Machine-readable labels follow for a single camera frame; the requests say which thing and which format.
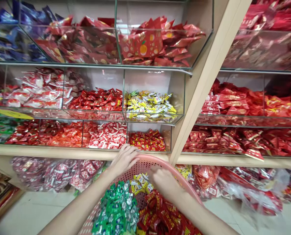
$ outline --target glass shelf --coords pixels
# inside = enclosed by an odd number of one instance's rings
[[[213,0],[14,3],[0,4],[17,20],[0,23],[0,42],[2,33],[18,35],[16,46],[13,39],[0,48],[1,61],[189,70],[213,33]]]
[[[194,126],[182,153],[291,157],[291,129]]]
[[[165,151],[145,151],[152,153],[171,153],[171,126],[142,123],[125,123],[111,122],[113,125],[119,125],[119,129],[123,129],[121,136],[121,145],[129,143],[132,133],[148,133],[149,128],[153,131],[158,130],[163,137]],[[105,139],[101,139],[98,125],[109,125],[110,122],[105,121],[79,121],[79,120],[51,120],[51,119],[35,119],[24,120],[16,118],[0,117],[0,144],[11,145],[33,145],[47,147],[63,147],[63,148],[90,148],[92,150],[119,150],[121,145],[112,146],[109,144],[101,144],[101,147],[95,146],[97,139],[99,143],[110,141],[110,135],[105,134]]]
[[[196,125],[291,128],[291,75],[221,71],[211,92]]]
[[[291,71],[291,32],[240,29],[222,67]]]
[[[0,109],[32,118],[174,125],[184,115],[185,76],[177,71],[111,68],[36,67],[31,72],[29,66],[0,65]],[[171,94],[166,98],[174,109],[131,112],[127,98],[136,90]]]

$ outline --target candy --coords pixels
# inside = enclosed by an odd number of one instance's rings
[[[162,16],[142,23],[139,28],[132,29],[130,35],[119,34],[119,45],[124,63],[190,67],[184,60],[191,57],[187,49],[193,42],[205,36],[205,33],[192,24],[173,26],[173,22],[167,22],[166,17]]]
[[[119,181],[106,191],[99,206],[100,214],[93,219],[93,235],[100,234],[100,231],[109,234],[136,231],[139,208],[133,194],[129,193],[129,186],[129,181]]]
[[[133,91],[125,97],[126,117],[132,121],[172,122],[177,117],[177,110],[168,101],[171,96],[147,90]]]
[[[152,129],[148,133],[131,133],[129,144],[138,147],[139,150],[166,151],[164,138],[158,131]]]
[[[66,105],[69,113],[78,119],[123,120],[123,116],[114,113],[122,111],[123,92],[118,89],[104,90],[97,88],[92,91],[82,91]]]
[[[232,83],[219,84],[216,80],[201,109],[201,114],[220,116],[208,118],[199,116],[197,123],[219,125],[250,125],[291,127],[290,119],[245,118],[234,115],[290,117],[291,118],[291,78],[272,80],[263,91],[251,91],[236,87]]]
[[[108,122],[92,133],[88,148],[120,149],[126,143],[127,126],[120,122]]]

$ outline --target shelf edge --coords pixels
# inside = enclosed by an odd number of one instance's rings
[[[64,159],[87,159],[112,161],[118,151],[105,151],[93,149],[59,148],[43,146],[20,146],[20,145],[0,145],[0,155],[2,156],[26,156],[44,158],[64,158]],[[158,157],[164,161],[169,161],[167,154],[142,153]]]
[[[243,156],[220,156],[220,155],[191,155],[181,154],[177,164],[193,165],[217,165],[217,166],[244,166],[244,167],[267,167],[267,168],[291,168],[291,158],[265,158],[265,161],[258,161]]]

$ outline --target basket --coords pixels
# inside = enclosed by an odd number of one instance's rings
[[[146,173],[150,170],[152,166],[159,165],[160,167],[169,170],[173,176],[177,179],[178,183],[193,197],[195,198],[200,204],[202,204],[201,199],[197,195],[196,191],[192,188],[192,186],[189,184],[189,182],[177,171],[175,168],[173,168],[168,162],[163,161],[157,157],[150,156],[150,155],[144,155],[140,154],[138,155],[140,158],[139,161],[126,173],[122,174],[121,176],[117,177],[114,180],[114,183],[118,183],[118,181],[124,181],[132,180],[134,175],[138,175],[140,173]],[[146,206],[146,203],[144,202],[144,193],[139,193],[136,196],[138,207],[140,209],[143,209]],[[88,216],[86,222],[82,226],[80,232],[78,235],[92,235],[91,230],[93,226],[93,218],[95,216],[95,213],[97,212],[99,207],[99,203],[94,207],[91,214]]]

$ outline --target tiled floor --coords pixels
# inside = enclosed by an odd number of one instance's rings
[[[27,192],[0,221],[0,235],[36,235],[51,219],[74,199],[71,193]],[[284,205],[282,217],[271,219],[277,229],[260,228],[257,231],[240,214],[235,200],[213,199],[205,206],[228,223],[241,235],[291,235],[291,205]]]

